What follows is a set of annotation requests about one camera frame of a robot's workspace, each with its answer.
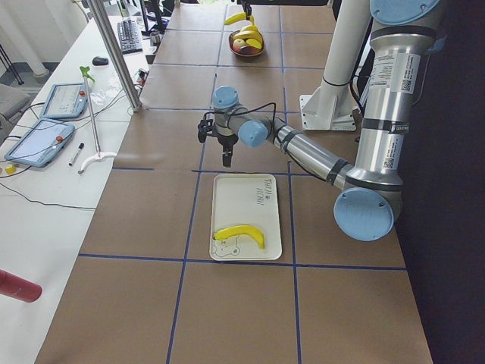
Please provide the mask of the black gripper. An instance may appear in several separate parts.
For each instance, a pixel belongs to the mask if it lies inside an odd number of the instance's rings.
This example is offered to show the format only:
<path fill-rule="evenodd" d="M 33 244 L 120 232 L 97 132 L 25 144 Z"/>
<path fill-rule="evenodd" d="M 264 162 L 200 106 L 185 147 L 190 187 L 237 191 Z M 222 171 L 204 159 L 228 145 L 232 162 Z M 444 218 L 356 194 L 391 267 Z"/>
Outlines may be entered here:
<path fill-rule="evenodd" d="M 229 128 L 216 127 L 214 120 L 204 113 L 198 124 L 198 140 L 205 143 L 208 137 L 217 137 L 218 142 L 223 146 L 222 162 L 225 168 L 230 168 L 232 163 L 232 147 L 238 142 L 238 136 Z"/>
<path fill-rule="evenodd" d="M 251 14 L 252 13 L 252 8 L 249 0 L 242 0 L 242 8 L 245 12 L 245 14 Z M 250 21 L 253 24 L 253 16 L 250 15 L 248 18 L 248 21 Z"/>

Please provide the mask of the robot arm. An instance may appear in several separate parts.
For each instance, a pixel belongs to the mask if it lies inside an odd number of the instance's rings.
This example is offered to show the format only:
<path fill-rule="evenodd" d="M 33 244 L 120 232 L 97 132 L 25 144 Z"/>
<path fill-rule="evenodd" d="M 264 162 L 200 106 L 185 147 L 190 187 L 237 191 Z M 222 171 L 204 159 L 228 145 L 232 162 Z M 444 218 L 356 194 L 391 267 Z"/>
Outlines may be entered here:
<path fill-rule="evenodd" d="M 212 109 L 201 119 L 198 138 L 215 137 L 229 166 L 233 146 L 272 142 L 316 178 L 340 189 L 333 207 L 339 228 L 361 241 L 387 235 L 402 208 L 399 157 L 421 57 L 441 46 L 438 30 L 444 1 L 344 1 L 336 18 L 321 85 L 300 98 L 305 130 L 351 130 L 348 94 L 364 46 L 374 52 L 354 164 L 318 145 L 276 117 L 257 116 L 237 91 L 213 92 Z"/>

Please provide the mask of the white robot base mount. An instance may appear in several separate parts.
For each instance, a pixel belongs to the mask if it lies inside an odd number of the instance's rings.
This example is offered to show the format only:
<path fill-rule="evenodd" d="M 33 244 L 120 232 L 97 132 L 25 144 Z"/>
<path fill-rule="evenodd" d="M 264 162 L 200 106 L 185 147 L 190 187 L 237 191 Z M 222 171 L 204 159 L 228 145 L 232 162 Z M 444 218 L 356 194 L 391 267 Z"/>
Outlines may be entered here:
<path fill-rule="evenodd" d="M 304 129 L 355 130 L 349 84 L 370 22 L 369 0 L 341 2 L 321 85 L 299 97 Z"/>

